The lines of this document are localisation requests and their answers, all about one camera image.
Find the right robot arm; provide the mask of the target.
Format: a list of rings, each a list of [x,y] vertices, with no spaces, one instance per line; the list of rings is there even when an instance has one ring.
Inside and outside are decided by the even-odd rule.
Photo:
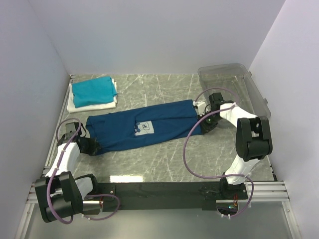
[[[237,155],[229,169],[223,173],[226,177],[219,181],[220,198],[233,199],[236,196],[246,198],[245,177],[273,150],[269,120],[245,111],[233,101],[224,100],[221,93],[213,93],[209,96],[209,101],[208,105],[202,101],[193,102],[198,120],[211,112],[217,112],[200,123],[203,134],[215,129],[222,119],[236,127]]]

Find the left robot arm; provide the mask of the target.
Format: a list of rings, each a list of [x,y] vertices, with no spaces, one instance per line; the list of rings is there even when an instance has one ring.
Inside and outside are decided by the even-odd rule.
[[[63,121],[66,133],[57,138],[57,155],[49,171],[35,182],[35,192],[42,219],[70,224],[73,216],[83,212],[83,200],[94,200],[100,188],[92,174],[73,177],[80,154],[94,156],[101,149],[94,138],[82,135],[83,124],[76,118]]]

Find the dark blue t-shirt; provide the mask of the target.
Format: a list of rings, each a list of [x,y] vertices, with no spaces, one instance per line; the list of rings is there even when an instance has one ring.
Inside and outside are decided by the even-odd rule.
[[[89,116],[86,129],[97,140],[98,154],[154,145],[201,134],[192,100]]]

